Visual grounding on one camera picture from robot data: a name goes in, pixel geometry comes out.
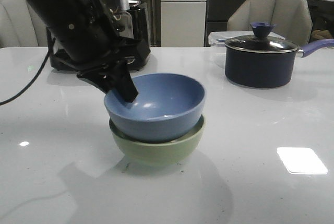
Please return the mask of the black gripper finger in bowl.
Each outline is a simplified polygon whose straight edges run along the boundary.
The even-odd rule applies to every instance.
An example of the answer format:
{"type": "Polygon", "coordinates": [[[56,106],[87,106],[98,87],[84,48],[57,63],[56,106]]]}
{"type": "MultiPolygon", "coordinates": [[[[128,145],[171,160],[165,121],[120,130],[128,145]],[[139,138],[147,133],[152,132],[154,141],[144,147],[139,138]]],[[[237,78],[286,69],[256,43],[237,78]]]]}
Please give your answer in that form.
{"type": "Polygon", "coordinates": [[[125,102],[133,102],[138,96],[138,91],[128,71],[127,62],[119,61],[112,68],[114,87],[125,102]]]}

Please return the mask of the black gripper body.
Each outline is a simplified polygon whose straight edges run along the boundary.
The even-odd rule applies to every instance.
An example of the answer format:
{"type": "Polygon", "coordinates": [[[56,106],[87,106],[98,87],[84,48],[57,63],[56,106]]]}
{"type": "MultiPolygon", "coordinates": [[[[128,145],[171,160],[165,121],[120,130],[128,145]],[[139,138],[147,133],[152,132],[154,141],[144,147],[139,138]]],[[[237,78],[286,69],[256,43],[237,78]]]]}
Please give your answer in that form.
{"type": "Polygon", "coordinates": [[[91,7],[48,9],[46,28],[50,63],[58,71],[84,70],[110,54],[110,61],[135,55],[136,40],[121,37],[112,24],[96,19],[91,7]]]}

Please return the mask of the black gripper finger behind bowl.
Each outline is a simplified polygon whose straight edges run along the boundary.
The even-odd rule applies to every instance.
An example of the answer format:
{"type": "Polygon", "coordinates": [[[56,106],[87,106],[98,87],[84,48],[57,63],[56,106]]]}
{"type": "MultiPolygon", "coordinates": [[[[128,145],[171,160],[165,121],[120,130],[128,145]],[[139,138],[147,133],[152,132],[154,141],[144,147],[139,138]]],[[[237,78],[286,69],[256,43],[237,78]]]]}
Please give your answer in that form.
{"type": "Polygon", "coordinates": [[[100,70],[79,71],[77,78],[98,88],[103,93],[108,93],[115,87],[115,80],[106,72],[100,70]]]}

